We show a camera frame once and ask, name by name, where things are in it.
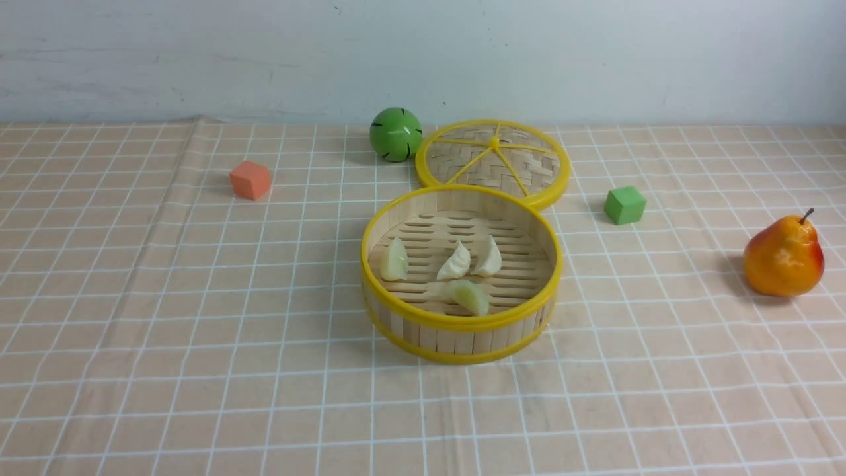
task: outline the white wall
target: white wall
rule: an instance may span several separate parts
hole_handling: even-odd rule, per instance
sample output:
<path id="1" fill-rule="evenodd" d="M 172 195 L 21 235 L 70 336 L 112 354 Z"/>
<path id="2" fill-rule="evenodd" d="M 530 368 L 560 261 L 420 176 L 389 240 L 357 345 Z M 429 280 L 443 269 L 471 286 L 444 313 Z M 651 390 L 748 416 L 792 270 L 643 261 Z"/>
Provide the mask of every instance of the white wall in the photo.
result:
<path id="1" fill-rule="evenodd" d="M 0 0 L 0 120 L 846 123 L 844 0 Z"/>

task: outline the toy pear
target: toy pear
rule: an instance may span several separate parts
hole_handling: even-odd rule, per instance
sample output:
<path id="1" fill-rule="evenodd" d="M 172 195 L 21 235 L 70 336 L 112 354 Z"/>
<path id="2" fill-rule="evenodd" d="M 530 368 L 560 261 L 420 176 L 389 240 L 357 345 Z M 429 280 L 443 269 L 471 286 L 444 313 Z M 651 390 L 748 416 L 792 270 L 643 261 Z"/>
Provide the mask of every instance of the toy pear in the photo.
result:
<path id="1" fill-rule="evenodd" d="M 825 258 L 816 229 L 808 220 L 789 215 L 753 236 L 744 249 L 744 273 L 755 291 L 769 296 L 805 294 L 822 279 Z"/>

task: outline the green ball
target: green ball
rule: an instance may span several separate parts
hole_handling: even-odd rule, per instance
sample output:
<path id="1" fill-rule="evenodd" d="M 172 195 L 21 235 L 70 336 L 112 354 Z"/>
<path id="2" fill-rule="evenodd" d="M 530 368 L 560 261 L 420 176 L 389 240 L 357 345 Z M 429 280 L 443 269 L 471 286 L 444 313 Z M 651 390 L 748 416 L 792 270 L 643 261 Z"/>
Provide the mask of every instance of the green ball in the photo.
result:
<path id="1" fill-rule="evenodd" d="M 379 157 L 403 162 L 417 153 L 423 142 L 423 129 L 408 109 L 387 108 L 373 119 L 370 137 Z"/>

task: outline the pear stem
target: pear stem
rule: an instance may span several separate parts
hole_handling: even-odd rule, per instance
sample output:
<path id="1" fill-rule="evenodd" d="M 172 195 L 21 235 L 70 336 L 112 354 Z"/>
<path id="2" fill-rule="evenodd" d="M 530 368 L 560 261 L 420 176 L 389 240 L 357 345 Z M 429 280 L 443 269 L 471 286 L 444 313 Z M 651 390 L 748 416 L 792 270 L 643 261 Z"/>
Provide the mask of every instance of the pear stem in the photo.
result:
<path id="1" fill-rule="evenodd" d="M 805 213 L 805 216 L 802 217 L 801 219 L 799 219 L 799 224 L 805 224 L 805 219 L 807 219 L 808 215 L 810 215 L 812 213 L 814 213 L 814 208 L 809 209 L 808 212 Z"/>

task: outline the white dumpling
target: white dumpling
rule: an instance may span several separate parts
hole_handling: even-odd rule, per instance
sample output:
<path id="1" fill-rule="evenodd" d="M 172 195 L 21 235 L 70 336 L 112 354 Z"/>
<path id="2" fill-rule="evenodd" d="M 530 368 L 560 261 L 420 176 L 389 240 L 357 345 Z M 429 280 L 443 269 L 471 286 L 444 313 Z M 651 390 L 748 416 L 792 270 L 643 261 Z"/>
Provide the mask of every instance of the white dumpling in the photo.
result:
<path id="1" fill-rule="evenodd" d="M 488 236 L 485 242 L 484 249 L 479 253 L 476 259 L 476 266 L 473 268 L 473 274 L 488 278 L 499 272 L 503 266 L 503 257 L 499 254 L 497 242 L 493 236 Z"/>
<path id="2" fill-rule="evenodd" d="M 382 280 L 399 281 L 409 276 L 409 254 L 405 251 L 405 244 L 395 237 L 387 246 L 379 262 L 379 274 Z"/>
<path id="3" fill-rule="evenodd" d="M 455 280 L 467 274 L 468 271 L 470 271 L 470 250 L 459 240 L 453 254 L 437 272 L 437 280 Z"/>
<path id="4" fill-rule="evenodd" d="M 470 280 L 455 280 L 443 286 L 443 297 L 467 309 L 475 316 L 488 313 L 490 303 L 481 286 Z"/>

